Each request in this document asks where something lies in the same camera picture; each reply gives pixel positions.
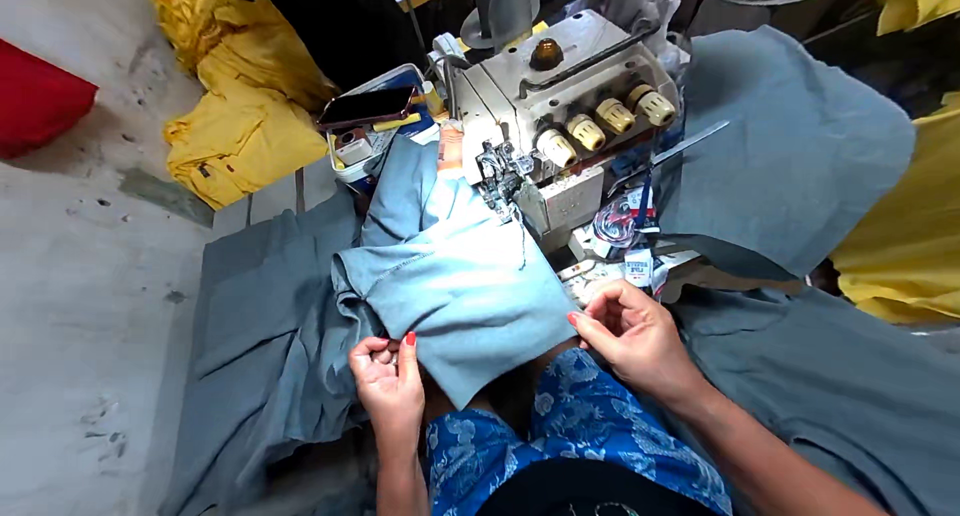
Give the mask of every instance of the black cloth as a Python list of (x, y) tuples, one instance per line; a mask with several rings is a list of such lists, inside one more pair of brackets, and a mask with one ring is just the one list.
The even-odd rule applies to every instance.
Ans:
[(413, 22), (395, 0), (270, 1), (343, 91), (407, 63), (426, 68)]
[(714, 516), (696, 500), (616, 463), (564, 457), (537, 461), (518, 471), (493, 492), (477, 516), (627, 514), (613, 504), (644, 516)]

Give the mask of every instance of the blue floral fabric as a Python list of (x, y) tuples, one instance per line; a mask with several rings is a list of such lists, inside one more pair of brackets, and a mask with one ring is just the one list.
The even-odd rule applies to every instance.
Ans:
[(479, 409), (447, 413), (427, 426), (435, 516), (473, 516), (518, 470), (558, 457), (616, 463), (718, 514), (732, 514), (716, 469), (666, 433), (585, 350), (565, 350), (547, 366), (532, 416), (530, 442)]

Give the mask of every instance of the white plastic container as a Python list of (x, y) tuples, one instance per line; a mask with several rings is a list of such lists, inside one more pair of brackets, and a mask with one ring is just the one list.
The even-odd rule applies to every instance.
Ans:
[[(389, 72), (383, 75), (368, 80), (352, 90), (344, 92), (343, 96), (366, 93), (368, 91), (376, 91), (380, 89), (384, 83), (394, 79), (406, 71), (412, 71), (416, 74), (416, 79), (419, 80), (419, 86), (417, 89), (422, 91), (425, 81), (424, 74), (421, 73), (420, 68), (417, 68), (414, 64), (406, 63), (391, 69)], [(330, 138), (329, 131), (326, 134), (326, 144), (329, 147), (334, 146), (332, 139)], [(333, 172), (336, 174), (338, 181), (344, 183), (351, 190), (370, 197), (374, 195), (374, 189), (377, 187), (377, 181), (380, 177), (380, 169), (382, 168), (380, 164), (383, 156), (384, 153), (373, 154), (361, 161), (357, 161), (354, 163), (354, 165), (348, 165), (342, 169), (337, 169), (337, 166), (334, 164), (333, 157), (330, 157), (330, 166), (333, 167)]]

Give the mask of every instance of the woman's right hand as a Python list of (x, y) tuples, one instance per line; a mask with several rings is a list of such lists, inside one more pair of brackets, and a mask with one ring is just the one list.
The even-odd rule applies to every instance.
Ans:
[(567, 315), (581, 347), (593, 347), (633, 389), (667, 408), (713, 390), (690, 360), (670, 312), (625, 279), (600, 287), (585, 311)]

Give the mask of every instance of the garment tag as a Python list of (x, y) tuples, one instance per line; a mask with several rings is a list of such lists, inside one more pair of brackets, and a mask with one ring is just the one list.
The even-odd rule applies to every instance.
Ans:
[(638, 288), (648, 288), (653, 274), (654, 258), (650, 248), (630, 250), (623, 257), (626, 265), (625, 278)]

